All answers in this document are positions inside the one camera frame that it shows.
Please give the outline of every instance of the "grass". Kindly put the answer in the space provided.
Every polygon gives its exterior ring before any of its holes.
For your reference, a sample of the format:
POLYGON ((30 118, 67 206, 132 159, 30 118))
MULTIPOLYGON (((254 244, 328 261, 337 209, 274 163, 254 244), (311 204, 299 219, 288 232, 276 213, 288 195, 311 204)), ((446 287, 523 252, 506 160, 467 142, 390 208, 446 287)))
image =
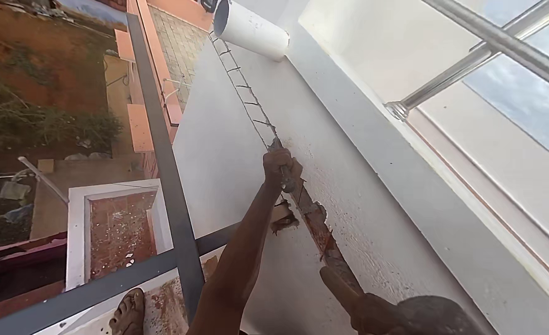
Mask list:
POLYGON ((49 145, 79 138, 90 140, 94 149, 106 149, 122 128, 112 114, 74 116, 53 107, 26 103, 0 82, 0 146, 49 145))

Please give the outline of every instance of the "red brick floor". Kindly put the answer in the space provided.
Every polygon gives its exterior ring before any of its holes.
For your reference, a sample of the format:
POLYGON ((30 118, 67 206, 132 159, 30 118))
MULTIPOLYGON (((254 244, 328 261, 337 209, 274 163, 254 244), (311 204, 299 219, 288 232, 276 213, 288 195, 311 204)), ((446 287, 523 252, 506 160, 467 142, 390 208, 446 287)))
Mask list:
POLYGON ((157 254, 146 218, 155 194, 91 200, 91 279, 157 254))

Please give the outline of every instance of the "pvc pipe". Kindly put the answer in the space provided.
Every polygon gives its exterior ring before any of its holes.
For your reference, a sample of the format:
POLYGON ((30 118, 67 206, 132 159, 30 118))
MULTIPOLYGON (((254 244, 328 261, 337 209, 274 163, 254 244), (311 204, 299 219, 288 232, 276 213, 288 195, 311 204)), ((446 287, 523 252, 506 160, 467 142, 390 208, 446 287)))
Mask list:
POLYGON ((51 190, 53 190, 53 192, 55 192, 55 194, 57 194, 58 197, 60 197, 60 199, 66 204, 68 205, 68 202, 70 202, 68 200, 68 197, 66 197, 61 191, 59 188, 57 188, 57 186, 55 186, 55 184, 50 181, 41 171, 39 171, 39 169, 37 169, 36 167, 34 167, 34 165, 32 165, 28 159, 26 159, 26 157, 24 156, 20 156, 18 157, 18 160, 20 162, 22 162, 22 164, 26 165, 31 171, 34 172, 35 175, 37 175, 37 177, 39 177, 44 183, 45 185, 47 185, 51 190))
POLYGON ((289 34, 236 2, 221 0, 214 13, 214 33, 223 41, 282 61, 289 34))

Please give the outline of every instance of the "foot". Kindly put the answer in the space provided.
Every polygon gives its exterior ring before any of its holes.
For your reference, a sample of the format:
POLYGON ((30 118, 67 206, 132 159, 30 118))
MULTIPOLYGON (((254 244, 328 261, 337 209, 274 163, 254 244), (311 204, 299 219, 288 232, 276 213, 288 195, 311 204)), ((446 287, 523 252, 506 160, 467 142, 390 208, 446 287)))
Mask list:
POLYGON ((143 335, 144 292, 134 288, 126 293, 109 320, 113 335, 143 335))

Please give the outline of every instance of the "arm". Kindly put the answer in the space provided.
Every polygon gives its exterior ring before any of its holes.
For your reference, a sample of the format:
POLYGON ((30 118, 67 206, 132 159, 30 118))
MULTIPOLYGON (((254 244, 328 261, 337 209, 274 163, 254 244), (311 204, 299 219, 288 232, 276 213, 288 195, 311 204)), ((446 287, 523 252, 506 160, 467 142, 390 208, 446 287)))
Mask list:
POLYGON ((301 165, 287 149, 265 154, 263 164, 264 183, 204 285, 188 335, 239 333, 243 309, 258 278, 272 209, 281 191, 280 167, 287 165, 293 175, 301 174, 301 165))

